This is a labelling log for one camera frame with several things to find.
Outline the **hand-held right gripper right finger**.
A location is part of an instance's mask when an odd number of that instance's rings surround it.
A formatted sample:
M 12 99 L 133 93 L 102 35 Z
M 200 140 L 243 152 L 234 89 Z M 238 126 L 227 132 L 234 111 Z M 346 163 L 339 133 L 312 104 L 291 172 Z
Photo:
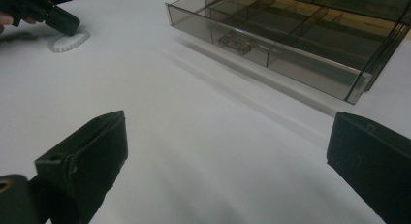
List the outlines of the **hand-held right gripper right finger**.
M 411 224 L 411 140 L 338 112 L 327 162 L 387 224 Z

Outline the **smoky transparent drawer cabinet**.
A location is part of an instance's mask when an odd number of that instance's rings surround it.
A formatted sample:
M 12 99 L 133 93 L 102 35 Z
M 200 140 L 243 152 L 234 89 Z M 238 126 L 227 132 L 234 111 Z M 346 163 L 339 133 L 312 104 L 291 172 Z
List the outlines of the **smoky transparent drawer cabinet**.
M 286 45 L 371 74 L 375 82 L 411 28 L 411 0 L 297 0 L 318 12 Z

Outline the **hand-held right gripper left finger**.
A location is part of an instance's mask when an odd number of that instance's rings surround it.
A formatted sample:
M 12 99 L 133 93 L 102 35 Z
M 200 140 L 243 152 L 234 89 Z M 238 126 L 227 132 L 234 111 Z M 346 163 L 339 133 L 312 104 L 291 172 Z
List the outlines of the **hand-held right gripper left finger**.
M 52 224 L 88 224 L 128 157 L 125 114 L 93 118 L 35 161 Z

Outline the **white table mat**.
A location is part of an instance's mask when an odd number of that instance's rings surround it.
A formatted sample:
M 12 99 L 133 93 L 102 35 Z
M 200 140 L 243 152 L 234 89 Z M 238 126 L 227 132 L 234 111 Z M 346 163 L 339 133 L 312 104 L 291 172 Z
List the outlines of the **white table mat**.
M 328 165 L 337 111 L 411 139 L 411 41 L 347 104 L 172 28 L 175 0 L 77 0 L 89 39 L 0 43 L 0 176 L 90 119 L 126 116 L 129 156 L 91 224 L 383 224 Z

